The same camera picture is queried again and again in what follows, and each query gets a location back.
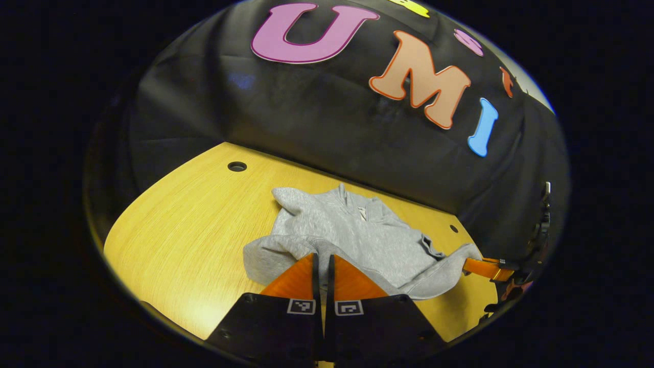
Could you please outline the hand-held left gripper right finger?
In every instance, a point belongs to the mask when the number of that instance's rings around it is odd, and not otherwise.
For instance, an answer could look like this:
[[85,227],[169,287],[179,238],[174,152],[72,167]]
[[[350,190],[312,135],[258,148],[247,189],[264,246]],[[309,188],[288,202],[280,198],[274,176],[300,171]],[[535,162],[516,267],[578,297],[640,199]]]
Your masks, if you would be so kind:
[[330,257],[325,360],[414,365],[447,346],[409,296],[391,295],[343,257]]

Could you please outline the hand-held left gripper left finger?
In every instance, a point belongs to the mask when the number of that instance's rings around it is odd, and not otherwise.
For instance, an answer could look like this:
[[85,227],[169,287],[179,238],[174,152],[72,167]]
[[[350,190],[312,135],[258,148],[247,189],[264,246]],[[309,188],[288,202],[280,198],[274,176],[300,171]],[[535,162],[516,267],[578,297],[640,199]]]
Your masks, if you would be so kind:
[[248,363],[317,363],[324,338],[318,254],[310,253],[258,293],[244,293],[206,344]]

